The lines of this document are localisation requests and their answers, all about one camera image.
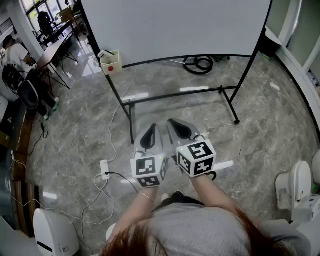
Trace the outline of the person's left forearm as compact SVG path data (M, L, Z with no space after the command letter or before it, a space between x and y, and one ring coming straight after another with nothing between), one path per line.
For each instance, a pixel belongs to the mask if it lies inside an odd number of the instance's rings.
M109 243L119 233L125 231L130 226L138 224L139 222L150 218L151 212L155 205L155 199L157 197L158 190L158 187L140 189L132 204L116 223L112 235L108 240Z

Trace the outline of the white whiteboard black frame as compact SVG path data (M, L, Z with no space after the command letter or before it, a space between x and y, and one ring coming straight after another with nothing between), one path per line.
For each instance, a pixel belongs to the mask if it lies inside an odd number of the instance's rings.
M78 0L93 50L123 68L197 56L254 61L273 0Z

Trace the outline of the frosted glass partition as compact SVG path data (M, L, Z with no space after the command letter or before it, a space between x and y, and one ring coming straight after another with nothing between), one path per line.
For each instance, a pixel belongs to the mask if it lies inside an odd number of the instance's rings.
M320 38L320 0L298 0L293 29L286 46L304 70Z

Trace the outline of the white shell chair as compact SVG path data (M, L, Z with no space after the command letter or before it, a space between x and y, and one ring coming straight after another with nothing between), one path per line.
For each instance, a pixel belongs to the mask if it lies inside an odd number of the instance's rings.
M24 80L19 88L17 94L22 103L30 110L34 110L38 107L39 96L34 86L29 80Z

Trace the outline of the dark folding table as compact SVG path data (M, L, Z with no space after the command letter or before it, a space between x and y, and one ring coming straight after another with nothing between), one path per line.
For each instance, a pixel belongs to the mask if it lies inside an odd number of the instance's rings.
M56 75L58 76L59 80L53 78L51 76L51 70L54 71L54 64L53 61L56 60L58 62L58 65L64 70L64 65L63 65L63 59L67 58L72 61L75 61L78 63L78 60L76 59L75 56L70 52L69 48L66 47L67 42L71 39L73 36L73 33L70 33L67 35L64 39L60 39L59 41L53 43L50 45L43 53L43 55L40 57L39 61L37 62L37 68L36 70L39 72L41 75L41 78L43 79L44 76L48 77L49 81L49 88L50 92L53 94L53 88L52 88L52 80L57 82L58 84L64 86L68 90L71 88L66 84L66 82L63 80L63 78L59 75L59 73L56 71Z
M42 45L47 48L48 44L58 40L59 36L65 37L64 31L68 29L71 29L71 34L75 35L76 39L79 41L78 33L73 26L73 22L69 20L67 22L63 22L62 25L60 25L48 38L42 42Z

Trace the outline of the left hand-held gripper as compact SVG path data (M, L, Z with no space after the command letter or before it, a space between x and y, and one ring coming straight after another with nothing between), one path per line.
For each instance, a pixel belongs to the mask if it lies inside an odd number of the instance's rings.
M159 187L168 170L163 152L160 127L153 123L144 128L134 141L135 153L130 160L132 177L140 188Z

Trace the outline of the white toilet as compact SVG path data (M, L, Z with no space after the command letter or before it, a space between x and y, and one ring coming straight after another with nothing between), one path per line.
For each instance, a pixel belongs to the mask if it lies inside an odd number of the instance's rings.
M289 172L280 173L275 180L277 208L290 210L311 194L312 175L306 161L298 161Z
M312 173L314 182L320 185L320 149L312 158Z
M113 233L113 230L114 230L115 226L116 226L116 223L112 224L112 225L107 229L106 235L105 235L106 241L108 241L108 240L110 239L110 237L112 236L112 233Z
M75 226L60 213L37 208L33 215L33 230L43 256L74 256L80 250Z

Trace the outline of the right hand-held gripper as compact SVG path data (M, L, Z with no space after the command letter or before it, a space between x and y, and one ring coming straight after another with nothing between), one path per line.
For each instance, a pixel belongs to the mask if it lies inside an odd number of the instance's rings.
M210 140L199 135L193 124L181 119L169 119L166 125L170 142L176 148L176 163L180 169L192 178L211 172L217 153ZM183 145L185 140L193 141Z

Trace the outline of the person's grey top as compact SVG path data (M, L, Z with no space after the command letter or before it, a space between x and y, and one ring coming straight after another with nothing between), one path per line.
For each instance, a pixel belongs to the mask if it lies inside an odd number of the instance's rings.
M257 229L266 242L250 238L225 209L172 203L152 213L146 248L151 256L311 256L310 241L289 224L265 221Z

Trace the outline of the brown wooden ledge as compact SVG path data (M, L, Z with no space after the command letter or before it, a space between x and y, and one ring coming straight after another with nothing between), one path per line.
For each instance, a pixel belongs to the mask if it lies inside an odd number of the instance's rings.
M22 127L19 131L19 138L14 153L13 171L10 175L12 185L12 202L15 214L17 229L22 231L27 237L33 238L34 214L40 208L39 187L26 180L27 174L27 154L30 145L30 138L35 124L35 112L28 110L24 114Z

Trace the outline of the white plastic device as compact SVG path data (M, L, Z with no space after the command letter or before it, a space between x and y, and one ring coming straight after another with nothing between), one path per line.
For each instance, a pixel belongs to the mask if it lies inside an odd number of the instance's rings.
M291 212L291 220L299 223L307 223L311 222L318 214L320 214L320 194L314 194L294 204Z

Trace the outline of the person's dark trousers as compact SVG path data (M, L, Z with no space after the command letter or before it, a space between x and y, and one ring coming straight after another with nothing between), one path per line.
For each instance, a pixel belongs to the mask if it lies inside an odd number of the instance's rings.
M161 202L159 206L157 206L153 212L161 209L161 208L164 208L166 206L169 206L171 204L175 204L175 203L182 203L182 204L195 204L195 205L200 205L200 206L204 206L204 204L192 197L189 197L189 196L185 196L183 198L173 198L172 195L170 196L169 199L165 200L164 202Z

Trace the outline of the cream plastic holder box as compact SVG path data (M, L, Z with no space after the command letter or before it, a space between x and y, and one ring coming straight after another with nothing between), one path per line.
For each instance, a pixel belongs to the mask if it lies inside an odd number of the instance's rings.
M100 58L100 67L103 71L103 73L107 75L113 75L116 73L122 72L123 64L121 59L121 53L119 50L111 51L113 53L113 56ZM113 71L108 71L108 67L113 66Z

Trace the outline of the blue white clutter pile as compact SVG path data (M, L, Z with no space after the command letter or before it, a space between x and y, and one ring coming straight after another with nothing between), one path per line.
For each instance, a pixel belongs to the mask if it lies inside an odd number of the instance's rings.
M316 78L316 76L311 70L308 71L307 76L315 88L320 86L319 80Z

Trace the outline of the black backpack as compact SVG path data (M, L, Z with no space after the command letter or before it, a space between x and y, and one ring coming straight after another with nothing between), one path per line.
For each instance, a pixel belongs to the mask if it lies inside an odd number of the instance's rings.
M24 73L19 65L9 62L3 68L2 79L7 86L16 91L25 80Z

